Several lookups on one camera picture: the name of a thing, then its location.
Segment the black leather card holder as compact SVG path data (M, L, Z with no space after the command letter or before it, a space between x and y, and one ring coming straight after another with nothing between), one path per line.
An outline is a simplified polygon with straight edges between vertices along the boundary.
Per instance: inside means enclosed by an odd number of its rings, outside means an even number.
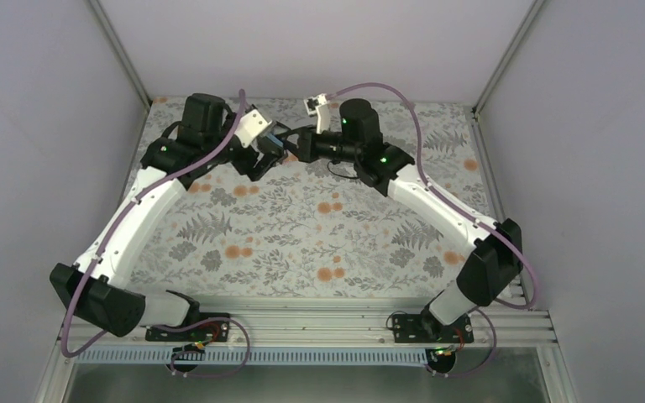
M276 136L276 130L278 128L281 128L281 126L278 123L273 123L266 130L264 134L261 134L256 139L256 145L257 145L258 151L262 155L263 154L283 154L284 159L282 161L284 161L288 156L288 152L286 150L284 143L282 143Z

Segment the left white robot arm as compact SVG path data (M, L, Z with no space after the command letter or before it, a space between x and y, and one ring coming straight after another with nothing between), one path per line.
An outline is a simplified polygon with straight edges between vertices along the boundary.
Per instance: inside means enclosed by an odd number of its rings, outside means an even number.
M181 118L148 146L127 196L96 240L75 263L51 271L66 306L64 328L80 318L118 337L163 325L180 340L193 338L201 321L197 303L174 291L146 296L128 290L130 275L159 221L197 179L231 164L254 180L277 161L254 148L274 126L244 101L234 111L221 97L189 96Z

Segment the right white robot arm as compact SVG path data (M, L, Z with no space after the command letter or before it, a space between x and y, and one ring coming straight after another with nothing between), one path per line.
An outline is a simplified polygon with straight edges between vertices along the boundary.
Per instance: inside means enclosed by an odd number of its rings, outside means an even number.
M330 128L329 104L324 94L305 99L307 114L317 123L295 129L297 139L287 142L286 149L305 163L349 162L357 179L414 211L466 256L456 279L422 310L423 335L441 342L457 319L490 305L522 271L521 229L511 219L497 222L468 207L423 174L419 159L383 139L379 115L370 102L361 98L343 102L339 131Z

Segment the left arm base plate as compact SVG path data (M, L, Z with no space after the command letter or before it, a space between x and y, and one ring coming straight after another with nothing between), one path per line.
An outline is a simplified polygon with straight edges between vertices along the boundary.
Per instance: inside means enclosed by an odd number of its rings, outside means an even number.
M197 319L185 322L177 332L150 327L145 332L147 342L211 343L227 342L230 315L223 312L201 312Z

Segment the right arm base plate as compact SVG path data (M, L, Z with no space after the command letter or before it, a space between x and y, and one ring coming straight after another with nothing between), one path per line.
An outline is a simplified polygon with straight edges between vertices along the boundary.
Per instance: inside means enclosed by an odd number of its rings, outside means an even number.
M463 315L451 325L443 325L431 314L392 312L385 321L392 331L395 343L472 343L475 340L468 315Z

